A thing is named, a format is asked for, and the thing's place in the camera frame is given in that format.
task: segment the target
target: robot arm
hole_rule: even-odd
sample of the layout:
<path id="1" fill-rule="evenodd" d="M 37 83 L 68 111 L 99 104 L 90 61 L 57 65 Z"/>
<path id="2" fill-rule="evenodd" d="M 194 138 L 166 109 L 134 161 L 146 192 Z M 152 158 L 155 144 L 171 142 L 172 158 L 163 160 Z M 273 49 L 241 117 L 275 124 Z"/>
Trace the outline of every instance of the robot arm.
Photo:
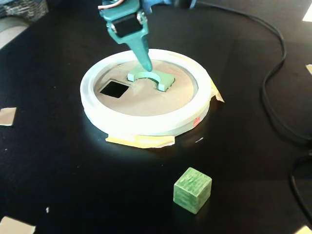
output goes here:
<path id="1" fill-rule="evenodd" d="M 193 8 L 196 0 L 103 0 L 98 6 L 99 14 L 106 20 L 109 35 L 118 43 L 126 43 L 134 52 L 137 60 L 147 71 L 152 71 L 148 56 L 147 18 L 151 7 L 164 3 L 181 8 Z"/>

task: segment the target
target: metal screw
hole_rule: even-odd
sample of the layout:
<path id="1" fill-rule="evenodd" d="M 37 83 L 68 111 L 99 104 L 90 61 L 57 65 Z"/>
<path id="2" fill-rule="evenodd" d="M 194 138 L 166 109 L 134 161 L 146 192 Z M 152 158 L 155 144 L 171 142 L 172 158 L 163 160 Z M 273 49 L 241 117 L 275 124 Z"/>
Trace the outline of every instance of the metal screw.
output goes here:
<path id="1" fill-rule="evenodd" d="M 140 13 L 137 13 L 137 15 L 136 15 L 136 19 L 137 19 L 137 21 L 138 21 L 140 24 L 143 24 L 143 19 L 142 19 L 142 17 L 141 17 L 141 14 L 140 14 Z"/>
<path id="2" fill-rule="evenodd" d="M 113 25 L 112 23 L 111 23 L 111 29 L 113 30 L 114 33 L 117 33 L 117 29 L 115 28 L 115 25 Z"/>

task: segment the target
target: teal 3d-printed part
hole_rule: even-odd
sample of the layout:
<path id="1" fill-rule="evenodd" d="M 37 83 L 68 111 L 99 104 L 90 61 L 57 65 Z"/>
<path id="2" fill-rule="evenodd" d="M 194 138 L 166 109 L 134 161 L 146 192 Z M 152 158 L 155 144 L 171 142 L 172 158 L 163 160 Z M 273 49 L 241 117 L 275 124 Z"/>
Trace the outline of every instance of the teal 3d-printed part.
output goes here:
<path id="1" fill-rule="evenodd" d="M 209 176 L 190 167 L 174 185 L 174 202 L 197 214 L 210 197 L 211 184 Z"/>
<path id="2" fill-rule="evenodd" d="M 126 0 L 117 7 L 101 10 L 100 15 L 107 21 L 107 31 L 109 35 L 118 43 L 126 43 L 145 70 L 153 69 L 150 57 L 148 56 L 148 43 L 146 35 L 148 34 L 147 19 L 144 12 L 140 9 L 139 0 Z M 118 35 L 118 28 L 114 23 L 129 15 L 136 15 L 138 23 L 141 25 L 140 30 L 131 32 L 122 37 Z"/>
<path id="3" fill-rule="evenodd" d="M 157 71 L 157 70 L 153 70 L 152 72 L 147 72 L 140 65 L 137 66 L 134 70 L 130 71 L 127 76 L 127 79 L 132 82 L 141 78 L 152 79 L 158 84 L 157 89 L 163 92 L 166 92 L 167 89 L 175 81 L 175 77 L 171 74 L 167 74 L 167 73 Z"/>

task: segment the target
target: tan paper scrap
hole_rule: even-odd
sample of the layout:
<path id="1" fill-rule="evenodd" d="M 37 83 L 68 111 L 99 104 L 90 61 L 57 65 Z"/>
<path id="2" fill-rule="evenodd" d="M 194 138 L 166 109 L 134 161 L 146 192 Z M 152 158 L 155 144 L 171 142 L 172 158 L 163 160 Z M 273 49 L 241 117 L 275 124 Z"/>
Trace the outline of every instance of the tan paper scrap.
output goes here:
<path id="1" fill-rule="evenodd" d="M 308 71 L 309 71 L 310 74 L 312 75 L 312 64 L 306 65 L 306 68 L 308 69 Z"/>
<path id="2" fill-rule="evenodd" d="M 0 110 L 0 125 L 12 126 L 15 112 L 16 112 L 16 107 L 1 109 Z"/>
<path id="3" fill-rule="evenodd" d="M 3 217 L 0 222 L 0 234 L 33 234 L 36 227 L 22 223 L 9 217 Z"/>
<path id="4" fill-rule="evenodd" d="M 312 231 L 307 226 L 304 226 L 299 231 L 297 231 L 295 234 L 312 234 Z"/>

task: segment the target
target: square hole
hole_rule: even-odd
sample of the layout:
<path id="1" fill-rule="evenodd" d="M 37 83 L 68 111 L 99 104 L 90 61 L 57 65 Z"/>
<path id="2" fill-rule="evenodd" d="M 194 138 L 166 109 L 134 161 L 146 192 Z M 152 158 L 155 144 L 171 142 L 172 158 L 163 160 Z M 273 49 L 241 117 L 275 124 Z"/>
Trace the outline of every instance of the square hole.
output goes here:
<path id="1" fill-rule="evenodd" d="M 127 85 L 111 81 L 100 91 L 100 93 L 114 98 L 120 98 L 128 88 L 129 86 Z"/>

